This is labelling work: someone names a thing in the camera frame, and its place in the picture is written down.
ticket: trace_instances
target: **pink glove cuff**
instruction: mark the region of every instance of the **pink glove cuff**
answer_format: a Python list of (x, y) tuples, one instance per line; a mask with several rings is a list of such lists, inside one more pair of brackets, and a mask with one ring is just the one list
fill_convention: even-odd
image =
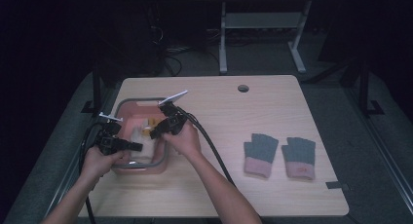
[(306, 163), (298, 162), (285, 162), (286, 175), (288, 177), (306, 177), (308, 179), (314, 179), (314, 166)]
[(268, 178), (271, 175), (271, 167), (272, 167), (272, 164), (266, 161), (262, 161), (262, 160), (258, 160), (258, 159), (254, 159), (250, 157), (245, 158), (245, 167), (244, 167), (245, 172), (260, 174)]

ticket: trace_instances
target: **hole in table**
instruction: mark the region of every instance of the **hole in table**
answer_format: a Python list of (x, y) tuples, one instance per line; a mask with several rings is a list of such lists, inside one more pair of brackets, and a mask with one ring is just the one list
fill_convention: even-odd
[(249, 91), (249, 87), (246, 85), (240, 85), (238, 86), (238, 91), (240, 91), (241, 93), (246, 93)]

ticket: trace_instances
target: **glove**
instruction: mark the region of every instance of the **glove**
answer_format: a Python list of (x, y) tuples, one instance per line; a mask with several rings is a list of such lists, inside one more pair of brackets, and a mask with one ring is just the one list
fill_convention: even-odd
[(279, 141), (265, 134), (254, 133), (252, 142), (244, 143), (244, 171), (270, 177)]
[(315, 142), (299, 137), (289, 137), (286, 141), (288, 145), (282, 146), (282, 153), (285, 159), (287, 176), (313, 180), (315, 178), (314, 164), (316, 160)]

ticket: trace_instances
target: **clear plastic bin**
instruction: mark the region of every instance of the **clear plastic bin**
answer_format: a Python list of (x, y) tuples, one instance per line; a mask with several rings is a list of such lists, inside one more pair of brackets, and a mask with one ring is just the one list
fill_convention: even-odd
[[(126, 99), (119, 103), (115, 117), (123, 118), (123, 122), (118, 122), (122, 126), (118, 137), (127, 141), (135, 141), (133, 139), (136, 139), (137, 132), (143, 134), (142, 131), (148, 119), (157, 120), (158, 122), (164, 120), (165, 115), (158, 108), (159, 100), (163, 100), (163, 98)], [(139, 157), (135, 157), (139, 154), (138, 152), (126, 150), (126, 155), (113, 165), (113, 171), (120, 174), (156, 174), (167, 169), (169, 152), (167, 143), (161, 138), (148, 143), (150, 142), (150, 136), (143, 135), (142, 137), (144, 138), (142, 139), (144, 149), (145, 146), (149, 148), (148, 145), (154, 147), (152, 159), (148, 162), (140, 162)], [(147, 159), (149, 157), (142, 157), (142, 161), (147, 161)]]

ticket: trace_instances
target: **light wood table surface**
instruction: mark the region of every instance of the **light wood table surface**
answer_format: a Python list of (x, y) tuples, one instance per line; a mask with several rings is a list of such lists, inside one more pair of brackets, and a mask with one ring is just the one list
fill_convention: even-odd
[[(249, 86), (247, 93), (239, 85)], [(165, 97), (188, 90), (175, 105), (192, 113), (213, 141), (234, 182), (261, 216), (342, 216), (349, 211), (300, 86), (293, 76), (216, 76), (137, 78), (124, 81), (112, 115), (127, 98)], [(280, 143), (271, 176), (244, 172), (244, 142), (264, 133)], [(316, 143), (316, 179), (288, 178), (281, 146), (287, 137)], [(207, 141), (202, 151), (222, 172)], [(105, 174), (90, 193), (95, 216), (216, 217), (199, 176), (187, 160), (170, 150), (161, 174)], [(86, 207), (80, 216), (87, 216)]]

